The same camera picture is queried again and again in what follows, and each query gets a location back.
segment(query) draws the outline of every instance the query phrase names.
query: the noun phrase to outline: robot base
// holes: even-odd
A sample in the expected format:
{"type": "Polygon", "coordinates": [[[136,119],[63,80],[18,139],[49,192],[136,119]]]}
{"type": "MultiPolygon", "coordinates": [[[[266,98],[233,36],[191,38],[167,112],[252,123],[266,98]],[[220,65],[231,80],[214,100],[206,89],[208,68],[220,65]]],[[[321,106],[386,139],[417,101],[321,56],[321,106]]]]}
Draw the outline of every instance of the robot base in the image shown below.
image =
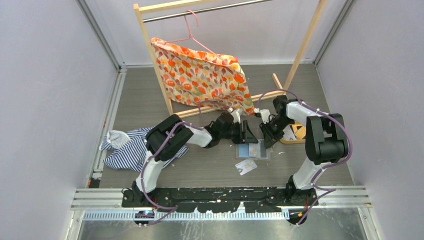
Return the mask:
{"type": "MultiPolygon", "coordinates": [[[[298,214],[305,213],[316,199],[315,189],[302,190],[290,197],[282,187],[158,187],[148,193],[150,199],[164,207],[178,206],[179,213],[235,212],[241,203],[246,213],[277,213],[281,206],[299,206],[291,209],[289,222],[299,221],[298,214]]],[[[123,191],[122,207],[143,208],[152,207],[136,183],[132,189],[123,191]]]]}

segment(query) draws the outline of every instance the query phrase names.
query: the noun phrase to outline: wood grain floor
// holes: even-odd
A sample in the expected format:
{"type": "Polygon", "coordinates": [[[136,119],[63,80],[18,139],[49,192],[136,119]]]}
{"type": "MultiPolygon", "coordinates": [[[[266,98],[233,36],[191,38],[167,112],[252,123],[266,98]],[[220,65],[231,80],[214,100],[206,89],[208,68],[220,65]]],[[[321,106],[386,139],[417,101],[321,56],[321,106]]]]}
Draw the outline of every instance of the wood grain floor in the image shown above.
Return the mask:
{"type": "MultiPolygon", "coordinates": [[[[291,65],[245,65],[242,66],[252,95],[276,89],[272,73],[276,73],[281,84],[290,71],[291,65]]],[[[328,106],[314,65],[301,64],[289,88],[309,105],[328,112],[328,106]]],[[[173,103],[174,112],[188,110],[192,106],[173,103]]],[[[261,108],[272,109],[272,99],[261,102],[261,108]]],[[[196,126],[205,126],[215,120],[220,111],[184,118],[196,126]]],[[[169,116],[155,72],[151,67],[130,68],[125,77],[122,96],[114,123],[114,130],[129,131],[151,127],[169,116]]],[[[250,129],[258,138],[263,138],[254,116],[243,116],[250,129]]],[[[236,187],[236,186],[285,186],[287,180],[305,160],[304,144],[284,145],[276,143],[271,149],[270,160],[256,160],[257,168],[240,176],[235,164],[242,161],[236,158],[236,145],[223,139],[211,149],[189,146],[183,158],[165,168],[158,179],[158,187],[236,187]]],[[[104,166],[100,181],[101,188],[125,188],[138,176],[132,170],[113,170],[104,166]]],[[[352,185],[348,167],[344,164],[333,167],[318,180],[320,185],[352,185]]]]}

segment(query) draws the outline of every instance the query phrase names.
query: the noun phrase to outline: wire hanger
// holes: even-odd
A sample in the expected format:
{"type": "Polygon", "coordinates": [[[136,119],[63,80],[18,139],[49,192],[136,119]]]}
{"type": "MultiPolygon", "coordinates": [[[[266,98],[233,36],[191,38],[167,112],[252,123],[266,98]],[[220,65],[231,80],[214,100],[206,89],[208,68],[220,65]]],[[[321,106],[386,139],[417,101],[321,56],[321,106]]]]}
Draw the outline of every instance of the wire hanger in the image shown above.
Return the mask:
{"type": "MultiPolygon", "coordinates": [[[[196,15],[196,13],[194,13],[192,10],[187,10],[186,12],[190,12],[190,13],[192,13],[194,15],[194,17],[196,18],[197,27],[199,27],[199,20],[198,20],[198,16],[196,15]]],[[[175,42],[180,42],[180,41],[185,41],[185,40],[193,39],[197,44],[199,44],[204,49],[208,50],[210,53],[214,54],[219,59],[221,59],[222,60],[222,63],[226,62],[218,54],[216,54],[215,52],[213,52],[212,50],[210,50],[209,48],[207,48],[205,45],[201,44],[198,40],[196,40],[196,38],[193,36],[192,30],[190,29],[190,25],[189,25],[189,22],[187,21],[187,17],[184,16],[184,19],[185,19],[185,24],[187,25],[187,28],[188,28],[188,37],[183,38],[183,39],[173,40],[173,41],[165,41],[165,43],[175,43],[175,42]]]]}

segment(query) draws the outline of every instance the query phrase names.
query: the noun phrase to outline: wooden rack leg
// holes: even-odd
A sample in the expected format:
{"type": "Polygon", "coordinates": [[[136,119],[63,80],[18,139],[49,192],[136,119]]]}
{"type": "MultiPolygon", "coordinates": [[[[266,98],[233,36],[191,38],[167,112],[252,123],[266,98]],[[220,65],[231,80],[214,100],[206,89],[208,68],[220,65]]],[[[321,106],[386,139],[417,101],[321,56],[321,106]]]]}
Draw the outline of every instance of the wooden rack leg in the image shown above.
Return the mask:
{"type": "Polygon", "coordinates": [[[153,47],[150,43],[150,37],[146,29],[146,25],[143,22],[143,16],[139,10],[139,5],[134,4],[135,15],[137,16],[138,23],[140,24],[141,32],[143,33],[144,41],[147,46],[148,54],[150,55],[151,62],[153,64],[154,72],[156,73],[157,81],[159,82],[160,90],[162,91],[163,98],[165,99],[166,108],[168,109],[169,115],[172,115],[173,109],[171,100],[167,96],[167,92],[165,90],[164,82],[162,81],[161,74],[159,72],[159,66],[156,62],[156,57],[153,52],[153,47]]]}
{"type": "Polygon", "coordinates": [[[273,73],[272,79],[274,80],[274,83],[278,89],[283,89],[283,87],[281,86],[280,80],[278,80],[277,74],[273,73]]]}
{"type": "Polygon", "coordinates": [[[306,48],[309,45],[309,42],[314,34],[315,28],[317,27],[318,21],[320,20],[321,15],[323,14],[324,8],[326,7],[328,0],[319,0],[318,5],[316,6],[315,12],[313,13],[312,19],[310,20],[309,27],[307,28],[306,34],[303,37],[302,44],[300,45],[299,51],[297,52],[294,63],[291,66],[290,72],[288,73],[287,79],[285,80],[283,89],[289,89],[290,84],[292,83],[293,77],[295,76],[296,70],[299,67],[306,48]]]}

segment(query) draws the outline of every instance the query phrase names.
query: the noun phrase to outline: metal floor plate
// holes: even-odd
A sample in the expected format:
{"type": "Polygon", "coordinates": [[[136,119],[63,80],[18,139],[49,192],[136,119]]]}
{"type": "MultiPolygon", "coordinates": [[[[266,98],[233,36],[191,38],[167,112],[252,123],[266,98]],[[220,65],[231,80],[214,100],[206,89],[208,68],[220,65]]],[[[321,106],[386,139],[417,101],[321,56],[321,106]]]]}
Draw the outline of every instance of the metal floor plate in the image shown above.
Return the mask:
{"type": "MultiPolygon", "coordinates": [[[[154,218],[159,219],[164,216],[165,213],[158,212],[154,218]]],[[[164,218],[164,221],[241,221],[241,220],[284,220],[284,216],[281,212],[255,212],[245,213],[243,212],[232,212],[232,213],[180,213],[170,214],[164,218]]]]}
{"type": "Polygon", "coordinates": [[[83,218],[80,240],[367,239],[357,208],[312,209],[299,228],[285,220],[169,220],[138,228],[132,221],[83,218]]]}

